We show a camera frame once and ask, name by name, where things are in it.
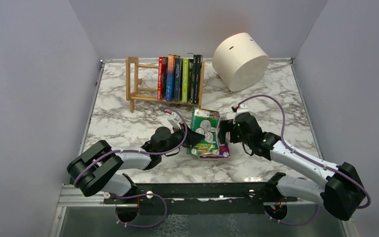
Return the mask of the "green cartoon paperback book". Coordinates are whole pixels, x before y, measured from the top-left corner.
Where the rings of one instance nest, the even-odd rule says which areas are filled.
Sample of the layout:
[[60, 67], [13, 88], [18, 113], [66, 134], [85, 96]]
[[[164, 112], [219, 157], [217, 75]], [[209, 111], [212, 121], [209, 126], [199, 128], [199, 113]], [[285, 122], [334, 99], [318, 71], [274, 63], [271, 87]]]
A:
[[201, 157], [216, 157], [219, 155], [219, 141], [217, 137], [220, 123], [218, 111], [193, 108], [190, 128], [204, 138], [195, 145], [187, 148], [187, 154]]

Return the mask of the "purple spine paperback book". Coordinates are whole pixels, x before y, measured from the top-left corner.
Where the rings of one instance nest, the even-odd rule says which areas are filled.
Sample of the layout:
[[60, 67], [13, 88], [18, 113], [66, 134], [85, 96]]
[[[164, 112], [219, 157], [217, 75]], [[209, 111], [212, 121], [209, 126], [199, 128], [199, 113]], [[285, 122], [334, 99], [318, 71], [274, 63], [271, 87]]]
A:
[[225, 160], [230, 158], [228, 143], [219, 145], [219, 154], [217, 156], [200, 156], [201, 160]]

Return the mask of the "wooden dowel rack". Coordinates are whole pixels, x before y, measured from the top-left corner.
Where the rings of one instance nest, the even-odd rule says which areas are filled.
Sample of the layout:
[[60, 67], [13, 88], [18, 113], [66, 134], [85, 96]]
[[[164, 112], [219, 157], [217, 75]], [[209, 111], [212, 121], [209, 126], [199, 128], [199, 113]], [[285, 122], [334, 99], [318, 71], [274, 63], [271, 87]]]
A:
[[140, 64], [139, 57], [128, 56], [125, 59], [125, 68], [126, 68], [126, 100], [130, 102], [130, 112], [135, 110], [135, 101], [145, 101], [145, 102], [157, 102], [157, 103], [166, 103], [166, 104], [176, 104], [176, 105], [185, 105], [191, 107], [202, 107], [202, 97], [204, 89], [204, 70], [205, 63], [202, 62], [201, 66], [201, 75], [200, 75], [200, 85], [199, 85], [199, 102], [192, 104], [190, 102], [178, 102], [171, 101], [168, 102], [164, 98], [157, 99], [157, 88], [151, 87], [141, 87], [143, 79], [139, 78], [140, 69], [155, 69], [158, 70], [158, 66], [149, 65], [149, 64]]

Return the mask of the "red spine paperback book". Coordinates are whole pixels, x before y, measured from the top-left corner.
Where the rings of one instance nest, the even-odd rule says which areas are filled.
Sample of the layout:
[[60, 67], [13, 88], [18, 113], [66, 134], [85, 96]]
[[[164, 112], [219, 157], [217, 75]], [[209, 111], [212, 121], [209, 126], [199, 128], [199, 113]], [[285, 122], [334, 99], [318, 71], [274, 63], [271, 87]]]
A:
[[168, 57], [161, 56], [158, 59], [158, 81], [157, 99], [161, 100], [166, 96]]

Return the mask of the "dark green hardcover book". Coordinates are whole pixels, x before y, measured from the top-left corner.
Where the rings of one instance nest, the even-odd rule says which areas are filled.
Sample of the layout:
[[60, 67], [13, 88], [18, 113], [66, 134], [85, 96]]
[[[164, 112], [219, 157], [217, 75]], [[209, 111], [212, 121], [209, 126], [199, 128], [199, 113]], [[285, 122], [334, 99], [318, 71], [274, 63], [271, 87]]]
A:
[[203, 61], [203, 55], [198, 54], [196, 56], [196, 72], [195, 72], [195, 88], [194, 88], [194, 102], [195, 102], [195, 104], [199, 103], [202, 61]]

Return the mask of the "blue cover paperback book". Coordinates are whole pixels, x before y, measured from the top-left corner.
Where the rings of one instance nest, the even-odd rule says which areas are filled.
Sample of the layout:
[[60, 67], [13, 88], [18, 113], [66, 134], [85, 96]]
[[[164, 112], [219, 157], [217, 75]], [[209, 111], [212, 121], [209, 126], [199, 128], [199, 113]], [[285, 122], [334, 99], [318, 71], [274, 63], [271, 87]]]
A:
[[165, 90], [165, 100], [168, 102], [172, 101], [173, 98], [173, 86], [175, 79], [175, 62], [180, 56], [176, 54], [168, 55], [168, 65], [167, 65], [167, 78], [166, 78], [166, 90]]

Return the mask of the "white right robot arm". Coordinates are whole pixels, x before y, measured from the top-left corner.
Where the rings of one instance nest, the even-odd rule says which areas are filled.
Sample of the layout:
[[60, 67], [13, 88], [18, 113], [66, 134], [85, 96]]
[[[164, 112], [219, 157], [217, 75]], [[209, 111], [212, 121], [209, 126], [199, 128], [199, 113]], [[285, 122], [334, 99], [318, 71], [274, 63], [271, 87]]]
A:
[[281, 163], [307, 177], [302, 180], [286, 174], [274, 175], [268, 186], [275, 196], [312, 201], [343, 221], [352, 217], [366, 197], [362, 181], [352, 164], [344, 162], [337, 165], [296, 149], [281, 136], [262, 131], [249, 112], [220, 122], [218, 138], [222, 140], [227, 135], [231, 143], [248, 147], [250, 156], [257, 155]]

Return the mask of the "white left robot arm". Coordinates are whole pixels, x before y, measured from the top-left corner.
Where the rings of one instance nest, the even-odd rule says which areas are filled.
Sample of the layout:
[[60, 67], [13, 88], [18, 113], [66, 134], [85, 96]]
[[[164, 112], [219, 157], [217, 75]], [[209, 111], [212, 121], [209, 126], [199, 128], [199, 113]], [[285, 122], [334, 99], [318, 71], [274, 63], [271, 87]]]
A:
[[162, 126], [137, 150], [114, 149], [107, 141], [100, 140], [75, 158], [67, 166], [67, 172], [85, 197], [98, 192], [130, 197], [138, 193], [137, 185], [127, 174], [117, 171], [150, 170], [162, 161], [162, 156], [172, 156], [174, 150], [190, 148], [204, 138], [187, 126], [173, 131]]

